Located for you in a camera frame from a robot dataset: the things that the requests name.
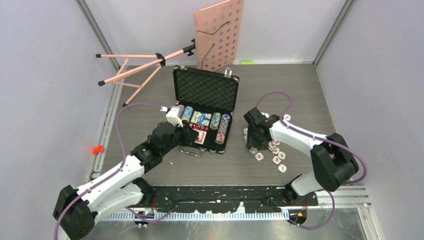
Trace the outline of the blue playing card deck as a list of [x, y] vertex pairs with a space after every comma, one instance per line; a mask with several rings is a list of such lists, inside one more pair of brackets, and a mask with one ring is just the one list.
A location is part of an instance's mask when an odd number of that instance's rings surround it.
[[198, 126], [208, 127], [211, 123], [212, 114], [207, 112], [194, 111], [190, 122]]

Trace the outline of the red white chip stack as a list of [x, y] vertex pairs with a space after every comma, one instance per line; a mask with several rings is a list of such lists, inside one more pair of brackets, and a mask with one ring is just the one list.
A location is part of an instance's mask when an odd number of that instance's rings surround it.
[[184, 115], [184, 111], [185, 111], [185, 106], [182, 105], [182, 104], [179, 104], [178, 105], [178, 108], [179, 108], [179, 110], [178, 110], [178, 117], [180, 119], [182, 119], [183, 118], [183, 115]]

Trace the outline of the black poker set case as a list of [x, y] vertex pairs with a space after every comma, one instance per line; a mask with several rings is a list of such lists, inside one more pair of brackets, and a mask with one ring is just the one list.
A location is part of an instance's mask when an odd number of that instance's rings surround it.
[[172, 70], [175, 100], [196, 112], [227, 114], [230, 116], [222, 144], [216, 142], [217, 129], [206, 131], [203, 143], [193, 148], [211, 153], [224, 154], [233, 123], [240, 77], [225, 73], [175, 65]]

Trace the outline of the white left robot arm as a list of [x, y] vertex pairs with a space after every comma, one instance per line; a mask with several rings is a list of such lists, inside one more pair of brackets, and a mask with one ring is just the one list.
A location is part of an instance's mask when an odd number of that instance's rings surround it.
[[77, 188], [65, 186], [53, 211], [56, 220], [53, 238], [58, 239], [58, 231], [62, 229], [71, 240], [80, 240], [100, 220], [122, 208], [137, 204], [151, 206], [155, 190], [142, 176], [177, 146], [191, 146], [198, 135], [187, 121], [182, 125], [161, 122], [115, 169]]

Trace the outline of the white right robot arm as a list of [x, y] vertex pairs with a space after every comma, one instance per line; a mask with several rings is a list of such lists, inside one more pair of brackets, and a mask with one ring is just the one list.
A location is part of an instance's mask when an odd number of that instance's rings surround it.
[[338, 133], [329, 136], [314, 133], [278, 115], [267, 117], [256, 107], [243, 117], [248, 124], [247, 148], [263, 150], [271, 141], [277, 141], [310, 157], [312, 171], [297, 176], [284, 187], [285, 198], [291, 205], [299, 205], [311, 192], [336, 191], [360, 169], [345, 139]]

